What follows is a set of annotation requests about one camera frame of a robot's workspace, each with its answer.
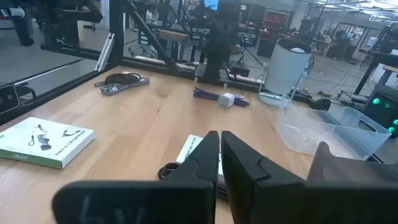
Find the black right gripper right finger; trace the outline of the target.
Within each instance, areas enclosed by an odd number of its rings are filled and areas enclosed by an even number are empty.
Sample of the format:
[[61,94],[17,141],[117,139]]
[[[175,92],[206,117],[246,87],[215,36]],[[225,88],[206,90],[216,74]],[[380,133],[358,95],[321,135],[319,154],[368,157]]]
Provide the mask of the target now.
[[308,181],[230,131],[221,159],[234,224],[398,224],[398,184]]

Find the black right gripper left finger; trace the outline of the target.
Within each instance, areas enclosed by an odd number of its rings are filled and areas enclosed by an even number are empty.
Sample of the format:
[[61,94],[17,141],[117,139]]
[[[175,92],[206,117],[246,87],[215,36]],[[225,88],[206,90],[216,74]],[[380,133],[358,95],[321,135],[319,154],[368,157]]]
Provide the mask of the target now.
[[57,224],[214,224],[220,139],[210,131],[163,180],[81,180],[52,199]]

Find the small white product box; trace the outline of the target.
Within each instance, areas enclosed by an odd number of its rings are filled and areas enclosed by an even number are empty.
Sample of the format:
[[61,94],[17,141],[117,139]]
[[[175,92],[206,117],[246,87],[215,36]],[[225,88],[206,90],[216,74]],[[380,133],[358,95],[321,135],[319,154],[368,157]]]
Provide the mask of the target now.
[[[185,141],[177,159],[176,163],[181,164],[199,145],[203,140],[202,137],[189,134],[187,140]],[[218,181],[224,183],[224,175],[222,168],[221,150],[219,150],[219,163],[218,163]]]

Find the white charger adapter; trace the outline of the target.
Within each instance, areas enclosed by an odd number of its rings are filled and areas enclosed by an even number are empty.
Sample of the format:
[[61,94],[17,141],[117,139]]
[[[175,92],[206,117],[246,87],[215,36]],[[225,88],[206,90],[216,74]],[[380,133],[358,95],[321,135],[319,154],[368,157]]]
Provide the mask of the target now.
[[221,108],[227,109],[234,105],[235,96],[230,93],[225,93],[218,97],[218,105]]

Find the black pouch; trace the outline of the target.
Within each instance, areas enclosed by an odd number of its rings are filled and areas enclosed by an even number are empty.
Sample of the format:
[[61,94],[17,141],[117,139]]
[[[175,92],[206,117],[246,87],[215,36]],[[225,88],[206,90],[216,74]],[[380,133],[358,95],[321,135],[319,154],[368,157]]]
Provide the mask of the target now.
[[137,73],[114,73],[106,77],[105,81],[94,83],[95,87],[103,85],[130,85],[141,80]]

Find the large white product box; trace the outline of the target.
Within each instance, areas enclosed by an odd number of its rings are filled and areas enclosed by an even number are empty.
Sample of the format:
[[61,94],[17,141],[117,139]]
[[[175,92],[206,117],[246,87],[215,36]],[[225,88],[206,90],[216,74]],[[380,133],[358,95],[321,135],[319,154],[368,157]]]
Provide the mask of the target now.
[[0,132],[0,158],[64,169],[94,139],[91,129],[29,117]]

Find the grey translucent plastic bin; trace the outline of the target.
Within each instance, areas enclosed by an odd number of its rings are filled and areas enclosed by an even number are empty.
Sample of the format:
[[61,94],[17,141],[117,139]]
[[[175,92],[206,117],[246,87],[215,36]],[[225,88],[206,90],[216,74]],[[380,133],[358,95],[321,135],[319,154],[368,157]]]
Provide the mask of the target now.
[[321,142],[307,175],[314,182],[355,182],[398,184],[398,163],[381,164],[336,157],[327,143]]

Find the clear plastic bin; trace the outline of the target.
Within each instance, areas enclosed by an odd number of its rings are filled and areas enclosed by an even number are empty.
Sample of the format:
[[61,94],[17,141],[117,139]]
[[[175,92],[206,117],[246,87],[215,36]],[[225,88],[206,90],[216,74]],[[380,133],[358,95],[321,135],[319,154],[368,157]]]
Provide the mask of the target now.
[[368,160],[391,132],[362,112],[347,106],[335,113],[295,106],[282,96],[276,128],[284,144],[295,152],[315,154],[321,142],[336,157]]

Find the white cylindrical container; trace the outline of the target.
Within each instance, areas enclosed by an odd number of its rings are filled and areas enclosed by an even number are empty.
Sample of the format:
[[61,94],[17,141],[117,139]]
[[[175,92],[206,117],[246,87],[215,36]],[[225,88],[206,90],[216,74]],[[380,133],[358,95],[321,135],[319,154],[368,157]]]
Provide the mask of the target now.
[[311,55],[312,48],[308,44],[294,39],[279,39],[265,67],[259,99],[278,107],[282,97],[299,84]]

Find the black computer with green lights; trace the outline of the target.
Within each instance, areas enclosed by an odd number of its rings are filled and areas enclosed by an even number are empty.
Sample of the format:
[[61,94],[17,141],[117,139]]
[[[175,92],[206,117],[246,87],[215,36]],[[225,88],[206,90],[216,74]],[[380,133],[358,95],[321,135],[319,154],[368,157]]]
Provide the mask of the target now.
[[398,138],[398,90],[377,84],[363,108],[363,113]]

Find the red cabinet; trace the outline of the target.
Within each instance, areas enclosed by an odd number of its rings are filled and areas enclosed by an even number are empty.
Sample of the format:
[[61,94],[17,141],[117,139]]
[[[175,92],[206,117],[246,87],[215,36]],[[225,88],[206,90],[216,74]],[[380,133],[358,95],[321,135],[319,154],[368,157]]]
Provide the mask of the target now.
[[272,30],[285,29],[289,23],[289,13],[266,10],[263,19],[263,26],[269,32]]

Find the silver metal bracket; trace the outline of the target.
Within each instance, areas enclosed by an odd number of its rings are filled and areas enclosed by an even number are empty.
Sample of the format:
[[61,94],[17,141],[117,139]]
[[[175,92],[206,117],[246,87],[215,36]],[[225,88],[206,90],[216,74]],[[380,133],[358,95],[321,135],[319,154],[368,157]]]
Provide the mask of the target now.
[[100,53],[99,59],[97,60],[96,66],[95,66],[95,71],[96,72],[101,72],[104,70],[105,66],[107,65],[109,55],[111,53],[111,49],[114,44],[114,36],[115,33],[109,33],[107,36],[107,39],[104,43],[103,49]]

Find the black aluminium table frame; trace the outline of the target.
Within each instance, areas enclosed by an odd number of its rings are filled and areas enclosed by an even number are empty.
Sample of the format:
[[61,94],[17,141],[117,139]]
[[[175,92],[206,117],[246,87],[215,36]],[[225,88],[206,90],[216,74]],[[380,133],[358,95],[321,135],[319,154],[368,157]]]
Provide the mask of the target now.
[[[54,38],[53,31],[60,28],[63,22],[70,21],[88,21],[99,22],[102,18],[98,8],[92,3],[91,0],[17,0],[27,1],[32,4],[40,4],[41,13],[45,16],[45,36]],[[13,0],[0,0],[0,14],[5,12],[10,13],[12,10]],[[81,84],[91,80],[98,75],[101,75],[108,70],[117,67],[125,66],[130,68],[138,68],[151,72],[163,73],[173,77],[185,78],[188,80],[198,80],[197,69],[184,68],[177,64],[171,57],[167,56],[161,44],[149,29],[143,18],[139,14],[139,8],[143,6],[142,1],[135,0],[112,0],[111,7],[111,30],[110,33],[115,33],[114,44],[109,55],[107,65],[101,72],[87,73],[81,77],[67,81],[64,84],[51,87],[43,93],[35,91],[29,87],[27,79],[21,79],[15,82],[5,83],[0,86],[12,84],[15,86],[17,95],[19,97],[19,107],[0,114],[0,125],[21,116],[34,108],[80,86]],[[121,23],[123,14],[129,15],[134,19],[134,22],[143,30],[144,35],[149,39],[152,46],[155,47],[158,54],[161,54],[162,60],[153,62],[144,59],[127,58],[123,55],[124,37],[122,34]],[[54,42],[52,44],[44,43],[41,49],[50,52],[71,55],[78,58],[85,58],[90,60],[98,60],[101,51],[85,49],[81,47],[73,47],[71,45]],[[216,86],[228,86],[239,90],[246,90],[254,92],[261,87],[258,81],[245,80],[243,78],[223,78],[217,83],[209,83]]]

